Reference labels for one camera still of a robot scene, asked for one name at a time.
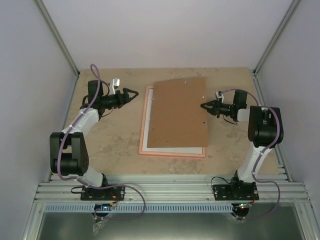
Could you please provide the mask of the brown cardboard backing board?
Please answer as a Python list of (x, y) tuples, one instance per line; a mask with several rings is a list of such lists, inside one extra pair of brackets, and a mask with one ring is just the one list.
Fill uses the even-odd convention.
[(204, 77), (162, 80), (153, 85), (147, 146), (149, 148), (206, 148), (208, 116)]

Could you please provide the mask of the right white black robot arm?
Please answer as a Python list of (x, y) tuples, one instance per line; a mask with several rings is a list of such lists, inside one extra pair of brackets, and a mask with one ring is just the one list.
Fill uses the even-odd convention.
[(284, 138), (281, 111), (278, 107), (259, 104), (247, 106), (249, 92), (234, 89), (233, 102), (224, 103), (224, 92), (217, 91), (215, 99), (200, 106), (209, 114), (229, 117), (233, 124), (248, 124), (247, 137), (250, 146), (244, 162), (231, 180), (211, 186), (217, 201), (255, 201), (259, 199), (257, 173), (266, 156)]

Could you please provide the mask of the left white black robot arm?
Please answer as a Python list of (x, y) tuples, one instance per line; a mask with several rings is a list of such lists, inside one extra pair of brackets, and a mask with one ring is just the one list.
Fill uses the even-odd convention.
[(99, 200), (108, 197), (110, 188), (107, 177), (90, 166), (90, 158), (85, 137), (91, 128), (105, 115), (106, 110), (116, 110), (130, 103), (139, 92), (129, 88), (116, 90), (120, 80), (115, 78), (107, 84), (104, 94), (102, 80), (91, 80), (87, 84), (87, 95), (72, 123), (60, 132), (49, 137), (50, 169), (63, 181), (75, 180), (84, 187), (92, 189)]

